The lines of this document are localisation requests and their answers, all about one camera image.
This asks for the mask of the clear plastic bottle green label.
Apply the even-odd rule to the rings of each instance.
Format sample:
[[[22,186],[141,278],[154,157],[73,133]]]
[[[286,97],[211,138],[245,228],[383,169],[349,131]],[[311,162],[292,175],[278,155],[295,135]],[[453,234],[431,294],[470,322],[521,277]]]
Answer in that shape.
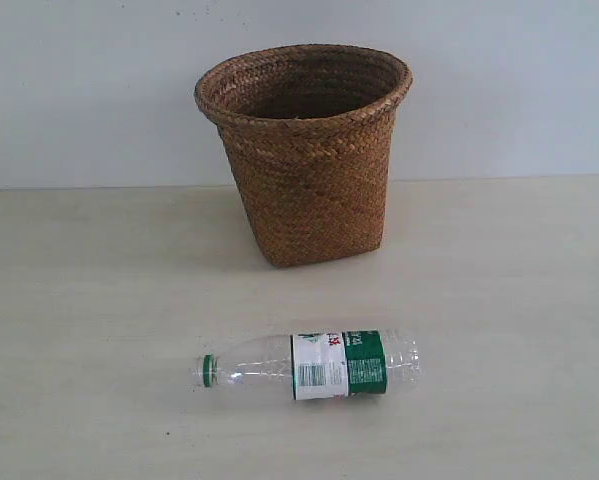
[[[384,395],[421,373],[418,345],[394,329],[293,333],[242,342],[196,360],[195,385],[255,401]]]

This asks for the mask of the brown woven wicker basket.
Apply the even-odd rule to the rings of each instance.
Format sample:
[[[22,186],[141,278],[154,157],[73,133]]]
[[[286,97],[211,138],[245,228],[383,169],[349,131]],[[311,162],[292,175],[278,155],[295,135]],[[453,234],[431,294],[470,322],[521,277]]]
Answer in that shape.
[[[198,80],[196,105],[272,265],[380,247],[395,117],[412,82],[398,57],[338,44],[245,53]]]

